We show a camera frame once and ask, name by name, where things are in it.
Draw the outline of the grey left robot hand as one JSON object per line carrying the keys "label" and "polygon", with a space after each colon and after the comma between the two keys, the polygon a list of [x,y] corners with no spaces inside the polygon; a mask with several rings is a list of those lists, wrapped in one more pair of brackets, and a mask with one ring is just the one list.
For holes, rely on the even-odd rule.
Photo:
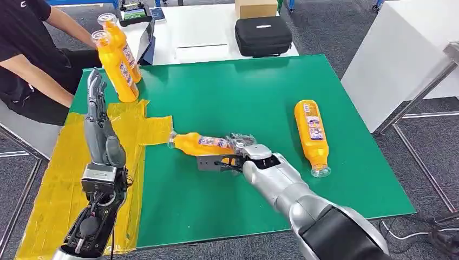
{"label": "grey left robot hand", "polygon": [[87,78],[87,115],[84,120],[84,136],[91,162],[124,168],[126,151],[117,137],[107,114],[104,90],[107,83],[97,68]]}

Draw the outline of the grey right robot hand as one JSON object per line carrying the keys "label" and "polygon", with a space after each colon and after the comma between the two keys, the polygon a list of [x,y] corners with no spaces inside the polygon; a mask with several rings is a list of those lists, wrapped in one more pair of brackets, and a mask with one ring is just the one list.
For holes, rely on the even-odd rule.
{"label": "grey right robot hand", "polygon": [[252,135],[230,133],[226,136],[229,146],[235,155],[248,157],[253,160],[267,159],[272,151],[263,144],[259,144]]}

